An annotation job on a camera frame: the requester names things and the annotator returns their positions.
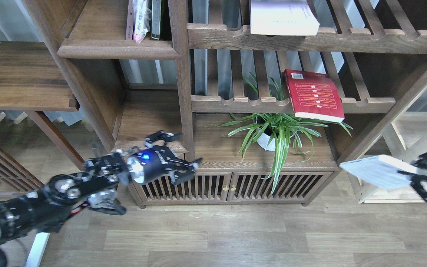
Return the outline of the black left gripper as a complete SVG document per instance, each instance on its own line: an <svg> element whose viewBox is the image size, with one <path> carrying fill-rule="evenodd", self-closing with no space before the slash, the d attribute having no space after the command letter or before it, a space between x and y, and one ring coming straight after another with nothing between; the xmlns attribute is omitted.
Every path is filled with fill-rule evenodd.
<svg viewBox="0 0 427 267"><path fill-rule="evenodd" d="M203 158L187 162L179 159L169 147L166 147L168 142L179 141L182 137L181 132L175 135L163 130L147 136L144 145L148 149L132 154L127 159L126 164L132 180L143 185L168 172L172 185L192 180ZM154 146L153 143L159 140L164 141L163 146Z"/></svg>

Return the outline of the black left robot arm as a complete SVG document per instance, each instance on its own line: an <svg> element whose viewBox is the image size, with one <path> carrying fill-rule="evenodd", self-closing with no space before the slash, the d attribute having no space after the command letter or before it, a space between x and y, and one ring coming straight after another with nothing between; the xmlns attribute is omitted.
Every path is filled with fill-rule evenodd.
<svg viewBox="0 0 427 267"><path fill-rule="evenodd" d="M46 185L25 195L0 201L0 245L23 237L31 230L58 232L84 208L109 215L124 215L126 209L115 202L115 186L135 181L144 185L168 174L171 184L194 178L202 158L193 162L180 159L168 142L182 139L182 134L159 131L145 138L145 150L127 151L87 159L81 172L56 175ZM0 267L7 257L0 249Z"/></svg>

